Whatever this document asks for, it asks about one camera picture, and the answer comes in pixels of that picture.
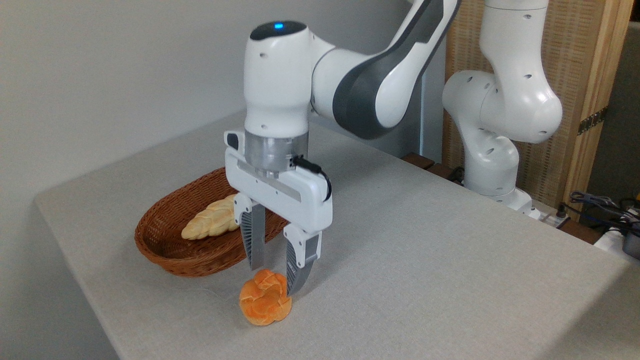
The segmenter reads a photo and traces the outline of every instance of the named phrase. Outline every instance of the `woven screen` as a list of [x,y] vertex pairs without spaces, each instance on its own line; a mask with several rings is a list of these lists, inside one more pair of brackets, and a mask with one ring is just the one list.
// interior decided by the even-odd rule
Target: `woven screen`
[[[483,8],[482,0],[462,1],[447,37],[447,79],[461,70],[492,72],[478,44]],[[551,88],[562,101],[563,120],[546,142],[516,143],[520,151],[517,186],[549,206],[556,206],[563,196],[604,8],[602,0],[549,2],[542,62]],[[448,114],[443,132],[444,165],[463,166],[462,142]]]

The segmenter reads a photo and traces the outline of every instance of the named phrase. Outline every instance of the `bread roll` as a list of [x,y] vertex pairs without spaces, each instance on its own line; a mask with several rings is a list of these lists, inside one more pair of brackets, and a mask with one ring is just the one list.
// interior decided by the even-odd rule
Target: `bread roll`
[[291,312],[287,297],[287,279],[269,269],[258,271],[240,290],[240,309],[250,323],[269,325],[283,320]]
[[182,238],[199,240],[236,230],[238,225],[234,220],[234,197],[235,194],[212,202],[196,214],[182,230]]

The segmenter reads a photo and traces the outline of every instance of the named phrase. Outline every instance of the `oval basket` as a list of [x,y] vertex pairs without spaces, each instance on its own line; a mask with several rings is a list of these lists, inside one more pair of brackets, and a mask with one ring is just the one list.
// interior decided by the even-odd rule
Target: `oval basket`
[[[138,250],[167,272],[183,277],[211,275],[246,258],[240,230],[201,240],[180,235],[187,223],[210,203],[237,190],[227,182],[224,168],[170,193],[140,219],[135,231]],[[265,241],[273,239],[287,221],[266,210]]]

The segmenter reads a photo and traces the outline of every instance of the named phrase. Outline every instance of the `metal hinge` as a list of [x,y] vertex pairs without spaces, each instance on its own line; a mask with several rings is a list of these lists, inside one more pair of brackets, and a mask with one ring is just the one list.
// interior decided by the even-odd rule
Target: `metal hinge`
[[585,131],[591,129],[592,127],[598,125],[599,123],[604,121],[604,117],[607,114],[608,106],[605,106],[604,109],[598,111],[597,113],[589,116],[588,118],[580,121],[580,125],[578,126],[578,135],[581,135]]

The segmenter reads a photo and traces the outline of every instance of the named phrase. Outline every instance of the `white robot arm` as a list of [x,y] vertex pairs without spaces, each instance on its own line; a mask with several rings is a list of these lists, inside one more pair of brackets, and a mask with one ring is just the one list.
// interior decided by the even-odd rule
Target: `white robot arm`
[[486,0],[480,48],[494,74],[455,73],[443,92],[465,148],[465,187],[534,218],[531,197],[516,188],[520,158],[509,139],[543,142],[562,119],[540,58],[547,5]]
[[376,138],[402,119],[413,86],[443,39],[460,0],[416,1],[390,45],[374,55],[337,49],[306,25],[260,25],[247,41],[242,131],[225,132],[225,167],[236,222],[252,269],[263,266],[264,208],[290,222],[287,293],[298,291],[320,257],[332,222],[328,176],[307,160],[308,114]]

